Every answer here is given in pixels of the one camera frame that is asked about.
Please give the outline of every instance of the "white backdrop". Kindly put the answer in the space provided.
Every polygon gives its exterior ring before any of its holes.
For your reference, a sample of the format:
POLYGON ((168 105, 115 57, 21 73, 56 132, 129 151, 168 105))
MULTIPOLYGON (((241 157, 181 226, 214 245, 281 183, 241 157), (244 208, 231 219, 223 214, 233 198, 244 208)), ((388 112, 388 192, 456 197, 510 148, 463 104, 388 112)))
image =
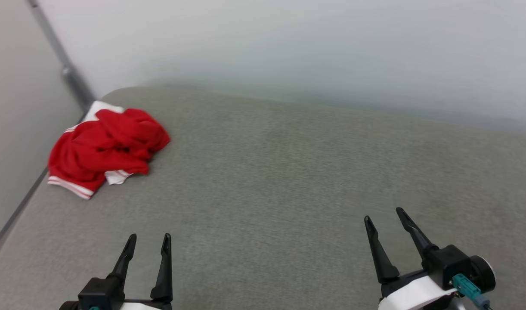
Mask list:
POLYGON ((97 96, 219 88, 526 129, 526 0, 40 0, 97 96))

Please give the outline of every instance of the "white wall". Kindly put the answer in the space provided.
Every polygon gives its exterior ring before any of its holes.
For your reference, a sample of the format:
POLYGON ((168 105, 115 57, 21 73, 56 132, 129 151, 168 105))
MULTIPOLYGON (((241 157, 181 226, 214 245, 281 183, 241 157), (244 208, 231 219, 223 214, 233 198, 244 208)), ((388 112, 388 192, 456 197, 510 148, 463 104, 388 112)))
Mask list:
POLYGON ((59 63, 23 0, 0 0, 0 231, 80 118, 59 63))
POLYGON ((97 96, 180 84, 526 130, 526 0, 40 2, 97 96))

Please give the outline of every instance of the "gray carpet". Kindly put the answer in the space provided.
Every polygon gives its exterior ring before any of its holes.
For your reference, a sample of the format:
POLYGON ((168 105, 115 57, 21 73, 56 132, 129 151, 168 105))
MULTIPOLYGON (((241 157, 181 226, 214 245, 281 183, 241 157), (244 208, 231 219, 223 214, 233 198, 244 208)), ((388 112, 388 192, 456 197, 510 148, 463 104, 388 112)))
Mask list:
POLYGON ((526 137, 190 90, 103 100, 146 110, 173 141, 150 175, 90 201, 42 184, 1 248, 0 310, 58 309, 131 233, 125 292, 147 298, 165 232, 176 310, 375 309, 365 215, 401 273, 420 266, 399 206, 493 265, 493 308, 526 309, 526 137))

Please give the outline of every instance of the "teal connector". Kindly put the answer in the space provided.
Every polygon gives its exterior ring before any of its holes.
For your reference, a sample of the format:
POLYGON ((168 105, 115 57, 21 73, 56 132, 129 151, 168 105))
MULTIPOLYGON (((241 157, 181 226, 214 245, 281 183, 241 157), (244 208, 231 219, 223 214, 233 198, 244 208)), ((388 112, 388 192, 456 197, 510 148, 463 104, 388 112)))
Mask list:
POLYGON ((489 310, 491 308, 491 302, 487 296, 481 294, 481 290, 470 279, 458 273, 452 278, 452 286, 458 290, 458 292, 467 296, 472 300, 473 304, 480 310, 489 310))

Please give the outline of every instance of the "red cloth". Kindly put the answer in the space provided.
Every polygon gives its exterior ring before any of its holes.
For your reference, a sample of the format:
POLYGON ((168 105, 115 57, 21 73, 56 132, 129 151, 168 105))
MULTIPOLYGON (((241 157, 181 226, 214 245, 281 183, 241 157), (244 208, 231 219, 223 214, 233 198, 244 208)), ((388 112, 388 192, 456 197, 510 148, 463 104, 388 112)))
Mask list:
POLYGON ((123 114, 100 110, 96 117, 66 131, 49 157, 49 184, 85 199, 102 186, 106 171, 147 174, 147 160, 170 141, 154 118, 136 108, 123 114))

